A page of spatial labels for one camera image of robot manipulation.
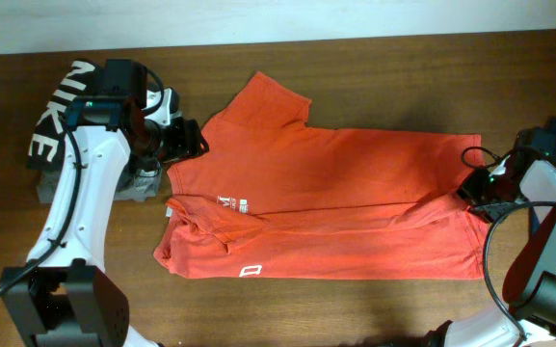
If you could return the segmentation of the orange red t-shirt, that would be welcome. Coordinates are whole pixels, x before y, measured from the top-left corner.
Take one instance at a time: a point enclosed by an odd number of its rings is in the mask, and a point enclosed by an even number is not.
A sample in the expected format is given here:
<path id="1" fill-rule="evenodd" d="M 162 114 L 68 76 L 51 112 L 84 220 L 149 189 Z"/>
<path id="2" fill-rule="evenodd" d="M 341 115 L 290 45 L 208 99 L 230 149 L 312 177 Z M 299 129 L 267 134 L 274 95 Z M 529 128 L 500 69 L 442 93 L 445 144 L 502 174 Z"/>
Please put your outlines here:
<path id="1" fill-rule="evenodd" d="M 307 125 L 311 102 L 256 73 L 169 168 L 154 258 L 187 279 L 478 280 L 486 224 L 457 191 L 477 134 Z"/>

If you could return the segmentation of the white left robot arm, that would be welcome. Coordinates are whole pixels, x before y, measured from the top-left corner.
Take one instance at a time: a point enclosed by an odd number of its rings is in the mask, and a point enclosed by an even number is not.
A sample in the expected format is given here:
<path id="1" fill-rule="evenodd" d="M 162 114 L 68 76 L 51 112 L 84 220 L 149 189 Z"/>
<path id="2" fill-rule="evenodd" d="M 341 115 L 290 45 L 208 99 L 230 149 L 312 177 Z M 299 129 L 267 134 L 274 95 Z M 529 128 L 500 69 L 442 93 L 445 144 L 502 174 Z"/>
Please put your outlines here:
<path id="1" fill-rule="evenodd" d="M 26 346 L 149 346 L 105 273 L 108 221 L 125 170 L 142 177 L 206 153 L 176 92 L 79 96 L 62 121 L 65 155 L 54 199 L 22 267 L 7 267 L 0 298 Z"/>

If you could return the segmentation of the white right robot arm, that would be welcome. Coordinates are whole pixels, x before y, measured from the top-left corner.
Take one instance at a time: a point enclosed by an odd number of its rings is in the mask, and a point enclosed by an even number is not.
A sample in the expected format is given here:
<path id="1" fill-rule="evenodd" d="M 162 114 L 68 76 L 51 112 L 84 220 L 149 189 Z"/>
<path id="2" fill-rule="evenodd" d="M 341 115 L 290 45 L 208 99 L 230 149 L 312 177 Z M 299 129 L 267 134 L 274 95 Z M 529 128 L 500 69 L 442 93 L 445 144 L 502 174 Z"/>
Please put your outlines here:
<path id="1" fill-rule="evenodd" d="M 526 202 L 498 216 L 484 247 L 487 254 L 495 229 L 513 212 L 530 208 L 540 219 L 507 272 L 503 298 L 486 280 L 494 305 L 462 321 L 445 322 L 425 335 L 422 346 L 526 346 L 556 339 L 556 164 L 532 162 L 519 189 Z"/>

